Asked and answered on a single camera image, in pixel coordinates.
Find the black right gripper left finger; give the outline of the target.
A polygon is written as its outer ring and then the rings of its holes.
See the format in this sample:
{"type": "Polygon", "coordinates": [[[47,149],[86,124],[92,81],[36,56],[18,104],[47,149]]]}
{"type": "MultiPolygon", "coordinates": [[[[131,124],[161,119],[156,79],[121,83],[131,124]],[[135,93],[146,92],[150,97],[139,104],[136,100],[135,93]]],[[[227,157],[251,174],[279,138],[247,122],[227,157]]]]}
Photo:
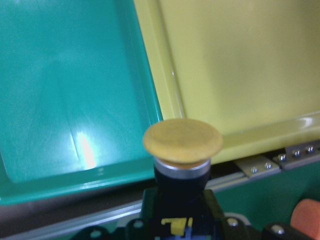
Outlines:
{"type": "Polygon", "coordinates": [[[126,240],[163,240],[161,220],[157,206],[159,190],[148,188],[143,192],[139,217],[130,220],[125,226],[126,240]]]}

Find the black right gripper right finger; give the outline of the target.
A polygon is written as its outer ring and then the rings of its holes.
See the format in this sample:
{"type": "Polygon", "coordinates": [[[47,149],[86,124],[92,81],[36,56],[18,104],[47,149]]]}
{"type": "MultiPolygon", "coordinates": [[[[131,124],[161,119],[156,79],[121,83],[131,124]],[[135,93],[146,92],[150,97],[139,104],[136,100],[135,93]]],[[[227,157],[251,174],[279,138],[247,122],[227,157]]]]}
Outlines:
{"type": "Polygon", "coordinates": [[[212,190],[204,190],[192,223],[193,240],[239,240],[240,220],[225,216],[212,190]]]}

